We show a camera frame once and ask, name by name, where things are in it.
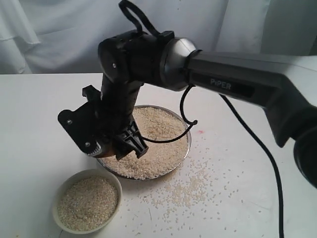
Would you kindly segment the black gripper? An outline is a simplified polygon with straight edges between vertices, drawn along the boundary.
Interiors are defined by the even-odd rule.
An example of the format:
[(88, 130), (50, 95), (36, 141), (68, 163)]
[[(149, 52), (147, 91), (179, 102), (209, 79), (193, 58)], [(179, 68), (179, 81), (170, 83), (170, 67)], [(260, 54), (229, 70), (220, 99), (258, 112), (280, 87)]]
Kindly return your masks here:
[(102, 146), (112, 144), (117, 160), (133, 151), (140, 158), (148, 151), (132, 116), (138, 93), (138, 85), (103, 85), (100, 91), (89, 85), (82, 89), (82, 96), (95, 105)]

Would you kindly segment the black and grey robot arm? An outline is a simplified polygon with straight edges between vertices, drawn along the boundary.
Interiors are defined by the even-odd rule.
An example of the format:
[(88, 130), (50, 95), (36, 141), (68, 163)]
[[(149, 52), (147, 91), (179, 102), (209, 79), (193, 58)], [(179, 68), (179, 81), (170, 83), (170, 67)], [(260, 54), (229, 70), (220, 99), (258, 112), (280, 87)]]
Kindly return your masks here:
[(92, 104), (81, 150), (97, 157), (109, 150), (123, 157), (145, 153), (139, 134), (124, 139), (129, 108), (147, 83), (181, 91), (198, 86), (262, 107), (275, 142), (295, 141), (295, 163), (312, 185), (317, 183), (317, 59), (315, 56), (208, 53), (172, 32), (159, 36), (134, 31), (98, 46), (103, 69), (101, 90), (83, 89)]

